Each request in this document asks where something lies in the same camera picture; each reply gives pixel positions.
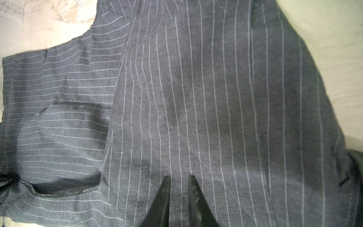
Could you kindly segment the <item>grey pinstriped long sleeve shirt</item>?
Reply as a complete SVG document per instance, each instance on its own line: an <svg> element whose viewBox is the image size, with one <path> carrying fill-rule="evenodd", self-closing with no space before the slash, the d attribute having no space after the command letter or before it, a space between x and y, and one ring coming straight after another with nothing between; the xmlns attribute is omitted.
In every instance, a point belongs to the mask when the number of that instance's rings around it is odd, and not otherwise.
<svg viewBox="0 0 363 227"><path fill-rule="evenodd" d="M276 1L98 1L83 35L3 58L1 216L48 227L360 227L363 179Z"/></svg>

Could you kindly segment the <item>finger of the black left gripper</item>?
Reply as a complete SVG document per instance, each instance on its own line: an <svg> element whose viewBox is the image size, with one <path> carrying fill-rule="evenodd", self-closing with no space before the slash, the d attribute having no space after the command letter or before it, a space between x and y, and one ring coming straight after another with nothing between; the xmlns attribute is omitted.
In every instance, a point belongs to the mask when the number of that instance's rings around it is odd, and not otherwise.
<svg viewBox="0 0 363 227"><path fill-rule="evenodd" d="M1 193L17 185L19 182L20 176L17 173L1 174Z"/></svg>

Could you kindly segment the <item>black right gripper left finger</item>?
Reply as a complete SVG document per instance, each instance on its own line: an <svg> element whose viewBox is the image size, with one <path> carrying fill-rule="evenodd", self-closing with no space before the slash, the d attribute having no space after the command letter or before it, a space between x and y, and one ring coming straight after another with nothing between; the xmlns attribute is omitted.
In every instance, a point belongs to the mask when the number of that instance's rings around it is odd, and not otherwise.
<svg viewBox="0 0 363 227"><path fill-rule="evenodd" d="M140 227L169 227L171 177L165 176Z"/></svg>

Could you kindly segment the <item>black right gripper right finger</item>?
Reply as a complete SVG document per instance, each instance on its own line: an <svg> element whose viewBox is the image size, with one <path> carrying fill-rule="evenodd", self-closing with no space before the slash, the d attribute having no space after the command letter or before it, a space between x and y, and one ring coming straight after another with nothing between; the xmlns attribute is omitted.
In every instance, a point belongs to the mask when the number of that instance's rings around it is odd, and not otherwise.
<svg viewBox="0 0 363 227"><path fill-rule="evenodd" d="M188 177L188 205L190 227L220 227L195 176Z"/></svg>

